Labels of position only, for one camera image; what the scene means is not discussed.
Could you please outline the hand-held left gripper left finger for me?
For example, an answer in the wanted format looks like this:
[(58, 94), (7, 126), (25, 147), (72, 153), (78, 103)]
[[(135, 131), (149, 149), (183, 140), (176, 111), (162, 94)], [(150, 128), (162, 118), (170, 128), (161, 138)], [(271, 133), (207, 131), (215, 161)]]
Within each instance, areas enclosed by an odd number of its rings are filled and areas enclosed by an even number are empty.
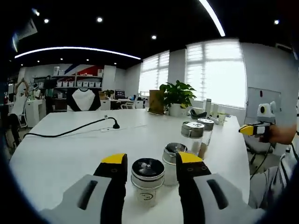
[(59, 205), (40, 215), (49, 224), (120, 224), (127, 177), (127, 154), (108, 156), (93, 175), (70, 186)]

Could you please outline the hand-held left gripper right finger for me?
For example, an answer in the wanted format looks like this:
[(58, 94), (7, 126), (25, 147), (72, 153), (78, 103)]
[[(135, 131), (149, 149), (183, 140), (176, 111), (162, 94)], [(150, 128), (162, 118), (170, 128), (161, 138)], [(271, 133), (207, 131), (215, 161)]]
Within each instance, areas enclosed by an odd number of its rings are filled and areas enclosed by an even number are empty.
[(185, 224), (255, 224), (265, 213), (251, 208), (236, 186), (193, 154), (177, 153), (176, 170)]

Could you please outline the person's right hand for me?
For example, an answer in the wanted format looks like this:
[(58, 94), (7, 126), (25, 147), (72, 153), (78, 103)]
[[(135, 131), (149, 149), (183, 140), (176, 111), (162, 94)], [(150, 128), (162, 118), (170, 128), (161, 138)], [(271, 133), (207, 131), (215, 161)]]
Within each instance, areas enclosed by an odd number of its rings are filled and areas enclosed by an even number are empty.
[(262, 143), (279, 143), (280, 133), (276, 125), (267, 126), (265, 132), (259, 137)]

